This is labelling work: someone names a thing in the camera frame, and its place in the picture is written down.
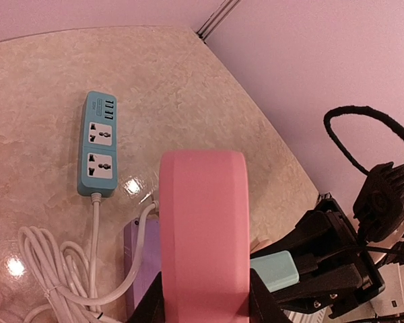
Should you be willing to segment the teal plug adapter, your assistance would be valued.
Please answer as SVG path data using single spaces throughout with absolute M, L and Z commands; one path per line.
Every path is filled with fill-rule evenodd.
M 253 258 L 250 267 L 257 272 L 270 293 L 295 285 L 300 280 L 296 264 L 287 250 Z

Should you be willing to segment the pink triangular power strip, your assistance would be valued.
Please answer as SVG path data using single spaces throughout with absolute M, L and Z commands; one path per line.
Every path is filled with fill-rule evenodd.
M 169 151 L 160 163 L 167 322 L 248 322 L 250 224 L 244 156 Z

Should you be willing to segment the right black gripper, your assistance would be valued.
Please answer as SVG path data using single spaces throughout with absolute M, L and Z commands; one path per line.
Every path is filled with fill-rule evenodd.
M 253 253 L 256 259 L 288 251 L 297 261 L 297 284 L 273 293 L 286 310 L 311 314 L 329 306 L 342 316 L 377 296 L 384 281 L 334 200 L 322 200 L 285 237 Z

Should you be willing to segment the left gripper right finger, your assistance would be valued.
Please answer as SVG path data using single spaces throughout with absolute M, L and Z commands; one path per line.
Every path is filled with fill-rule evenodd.
M 249 292 L 250 323 L 289 323 L 290 320 L 278 306 L 256 270 L 250 269 Z

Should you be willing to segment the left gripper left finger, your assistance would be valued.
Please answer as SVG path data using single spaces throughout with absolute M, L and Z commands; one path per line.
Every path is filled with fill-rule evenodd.
M 165 323 L 162 273 L 159 272 L 138 303 L 129 323 Z

